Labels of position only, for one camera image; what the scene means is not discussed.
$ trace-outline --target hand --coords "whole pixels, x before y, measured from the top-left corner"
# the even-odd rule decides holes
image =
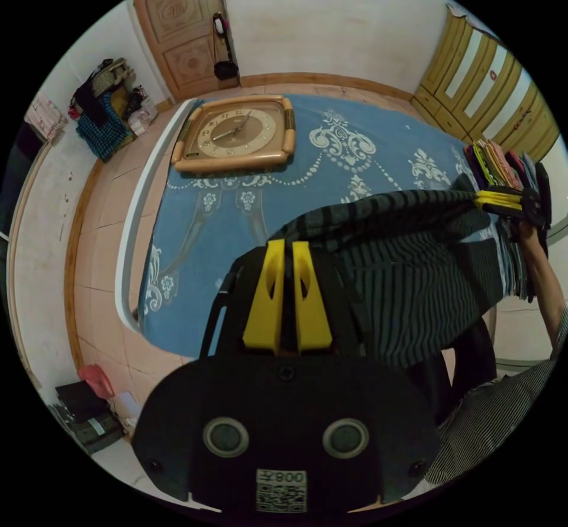
[[[538,231],[533,224],[528,221],[521,221],[518,225],[518,231],[521,248],[525,253],[535,256],[542,252],[543,248],[538,240]]]

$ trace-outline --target tiled floor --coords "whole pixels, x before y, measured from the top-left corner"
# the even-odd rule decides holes
[[[271,85],[224,90],[202,97],[227,98],[265,92],[345,97],[383,109],[401,111],[422,121],[410,103],[377,93],[335,86]],[[104,165],[86,210],[75,268],[75,317],[84,361],[86,364],[98,363],[110,379],[115,393],[130,392],[141,405],[158,381],[186,363],[187,359],[150,345],[143,337],[122,325],[114,305],[114,275],[122,228],[134,189],[148,156],[174,112],[175,108],[160,114],[147,133],[120,150]],[[131,279],[131,305],[137,302],[136,289],[140,287],[168,165],[167,154],[155,178],[138,230]]]

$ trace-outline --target wooden cabinet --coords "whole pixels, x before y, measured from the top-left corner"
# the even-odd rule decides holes
[[[428,124],[456,138],[493,139],[534,160],[560,135],[544,98],[511,52],[449,9],[411,104]]]

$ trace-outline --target white bed frame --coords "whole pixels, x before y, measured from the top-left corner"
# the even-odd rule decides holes
[[[114,303],[121,322],[133,332],[141,334],[140,324],[132,316],[130,311],[130,277],[132,275],[132,261],[134,258],[134,246],[136,244],[136,235],[140,219],[144,211],[146,199],[150,193],[152,181],[156,175],[160,162],[168,148],[173,142],[174,136],[182,126],[186,117],[191,113],[196,99],[188,99],[184,101],[171,121],[167,124],[161,134],[154,150],[151,152],[140,180],[134,190],[126,220],[124,221],[124,229],[120,239],[120,247],[118,248],[117,272],[114,279]]]

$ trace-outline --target yellow plastic part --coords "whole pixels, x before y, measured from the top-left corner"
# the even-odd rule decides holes
[[[475,205],[478,208],[481,208],[483,204],[486,203],[522,211],[521,197],[513,194],[503,194],[498,192],[490,192],[488,190],[481,190],[477,193]]]
[[[308,243],[292,243],[292,255],[298,351],[301,354],[306,350],[326,350],[331,346],[331,331]],[[302,283],[307,290],[305,297],[302,294]]]
[[[254,293],[243,341],[253,350],[277,354],[282,327],[284,297],[284,239],[268,242],[259,283]]]

